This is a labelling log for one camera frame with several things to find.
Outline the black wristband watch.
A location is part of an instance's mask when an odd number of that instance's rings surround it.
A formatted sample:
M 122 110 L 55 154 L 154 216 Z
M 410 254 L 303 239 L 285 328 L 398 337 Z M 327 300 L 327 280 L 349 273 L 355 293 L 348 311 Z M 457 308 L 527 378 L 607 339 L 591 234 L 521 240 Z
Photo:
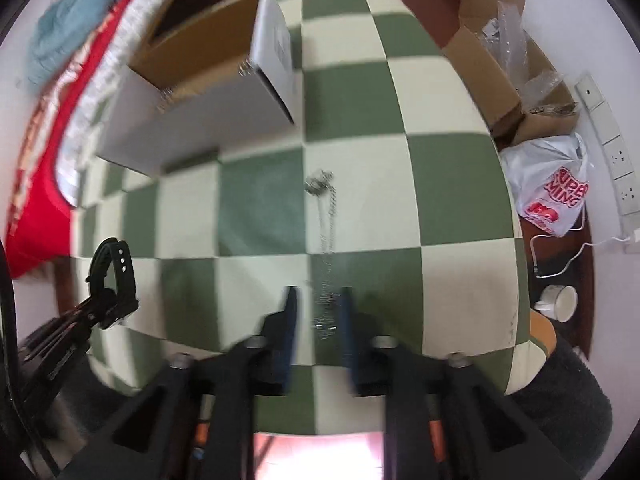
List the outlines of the black wristband watch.
M 139 307 L 134 265 L 124 240 L 109 237 L 99 244 L 86 283 L 90 311 L 102 330 L 133 314 Z

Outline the white cardboard jewelry box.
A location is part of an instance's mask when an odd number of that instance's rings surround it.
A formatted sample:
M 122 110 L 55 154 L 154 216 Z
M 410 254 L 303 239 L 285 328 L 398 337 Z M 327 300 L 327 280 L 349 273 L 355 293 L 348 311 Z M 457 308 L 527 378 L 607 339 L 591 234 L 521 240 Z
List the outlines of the white cardboard jewelry box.
M 156 176 L 285 130 L 295 101 L 278 0 L 224 0 L 142 46 L 122 74 L 96 154 Z

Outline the red bed blanket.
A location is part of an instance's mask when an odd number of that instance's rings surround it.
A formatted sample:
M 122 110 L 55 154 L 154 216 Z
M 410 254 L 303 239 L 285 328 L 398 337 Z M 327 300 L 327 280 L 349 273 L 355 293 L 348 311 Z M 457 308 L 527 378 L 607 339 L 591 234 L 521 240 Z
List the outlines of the red bed blanket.
M 16 229 L 3 239 L 10 277 L 20 278 L 43 263 L 70 254 L 71 207 L 55 183 L 54 163 L 61 144 L 62 127 L 70 106 L 65 100 L 76 96 L 70 85 L 58 117 L 53 125 L 50 142 L 32 179 L 28 196 Z

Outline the white mug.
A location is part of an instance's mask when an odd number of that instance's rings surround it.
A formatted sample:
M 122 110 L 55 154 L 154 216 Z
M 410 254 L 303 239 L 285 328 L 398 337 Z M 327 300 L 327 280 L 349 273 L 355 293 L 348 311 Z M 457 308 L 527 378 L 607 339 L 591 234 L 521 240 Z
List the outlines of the white mug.
M 570 285 L 549 285 L 541 293 L 534 309 L 550 320 L 566 323 L 576 312 L 578 293 Z

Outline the embroidered white bed cover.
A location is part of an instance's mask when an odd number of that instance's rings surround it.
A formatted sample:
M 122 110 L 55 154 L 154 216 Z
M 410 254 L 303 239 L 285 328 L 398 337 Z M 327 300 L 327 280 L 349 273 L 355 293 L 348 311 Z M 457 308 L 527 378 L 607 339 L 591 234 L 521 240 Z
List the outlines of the embroidered white bed cover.
M 50 142 L 53 125 L 58 117 L 66 92 L 70 90 L 70 85 L 78 79 L 84 69 L 96 38 L 111 24 L 114 16 L 115 11 L 111 10 L 40 92 L 39 100 L 27 124 L 20 156 L 17 159 L 13 188 L 6 214 L 6 235 L 10 235 L 16 229 L 26 207 L 32 188 L 32 179 Z

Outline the patchwork mattress cover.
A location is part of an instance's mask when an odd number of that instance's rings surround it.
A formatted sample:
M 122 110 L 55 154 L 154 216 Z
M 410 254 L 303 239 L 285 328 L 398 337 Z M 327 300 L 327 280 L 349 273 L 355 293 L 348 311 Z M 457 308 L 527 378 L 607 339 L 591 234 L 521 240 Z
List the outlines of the patchwork mattress cover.
M 77 208 L 81 196 L 81 173 L 96 151 L 96 138 L 104 127 L 126 65 L 141 46 L 144 33 L 160 8 L 169 0 L 118 0 L 85 55 L 74 81 L 76 96 L 63 122 L 61 144 L 54 163 L 55 183 L 63 200 Z

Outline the green white checkered tablecloth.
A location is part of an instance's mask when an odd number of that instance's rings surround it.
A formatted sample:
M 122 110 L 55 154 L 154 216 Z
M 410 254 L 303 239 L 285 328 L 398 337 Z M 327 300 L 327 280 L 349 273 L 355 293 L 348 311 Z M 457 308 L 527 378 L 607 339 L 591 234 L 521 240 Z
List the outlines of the green white checkered tablecloth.
M 498 153 L 449 61 L 399 0 L 278 0 L 292 35 L 296 126 L 151 179 L 91 159 L 74 267 L 126 240 L 139 309 L 91 338 L 90 368 L 134 393 L 177 352 L 233 346 L 299 291 L 290 392 L 270 434 L 379 430 L 322 299 L 348 287 L 412 350 L 460 351 L 504 393 L 549 350 L 529 322 L 525 245 Z

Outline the white red plastic bag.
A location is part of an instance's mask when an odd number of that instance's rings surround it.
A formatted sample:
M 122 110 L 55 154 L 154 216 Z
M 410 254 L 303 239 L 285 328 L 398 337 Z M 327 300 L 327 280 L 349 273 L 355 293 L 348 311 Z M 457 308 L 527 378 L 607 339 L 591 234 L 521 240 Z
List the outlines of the white red plastic bag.
M 525 141 L 500 159 L 518 215 L 551 236 L 566 235 L 590 189 L 584 139 L 572 133 Z

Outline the white power strip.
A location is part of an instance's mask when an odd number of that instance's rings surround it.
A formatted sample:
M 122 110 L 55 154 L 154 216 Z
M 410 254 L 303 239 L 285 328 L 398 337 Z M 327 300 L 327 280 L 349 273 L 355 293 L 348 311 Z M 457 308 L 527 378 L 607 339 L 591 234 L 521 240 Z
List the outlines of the white power strip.
M 575 84 L 582 107 L 588 115 L 605 159 L 615 193 L 622 226 L 625 252 L 639 252 L 639 175 L 634 170 L 630 151 L 605 99 L 591 74 L 585 72 Z

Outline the blue quilt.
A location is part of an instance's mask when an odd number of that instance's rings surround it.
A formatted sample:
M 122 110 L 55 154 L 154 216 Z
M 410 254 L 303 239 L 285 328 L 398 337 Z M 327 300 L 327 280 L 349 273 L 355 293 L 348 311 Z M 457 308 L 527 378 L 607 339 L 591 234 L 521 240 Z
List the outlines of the blue quilt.
M 119 0 L 56 0 L 41 15 L 29 41 L 26 79 L 40 91 L 84 44 Z

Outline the brown cardboard box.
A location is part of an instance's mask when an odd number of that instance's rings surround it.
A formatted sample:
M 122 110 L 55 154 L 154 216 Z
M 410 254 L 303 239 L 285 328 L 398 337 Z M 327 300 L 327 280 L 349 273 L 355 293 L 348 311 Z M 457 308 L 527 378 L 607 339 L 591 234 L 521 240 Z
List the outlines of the brown cardboard box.
M 523 26 L 525 0 L 460 0 L 460 27 L 444 52 L 502 145 L 565 136 L 577 103 Z

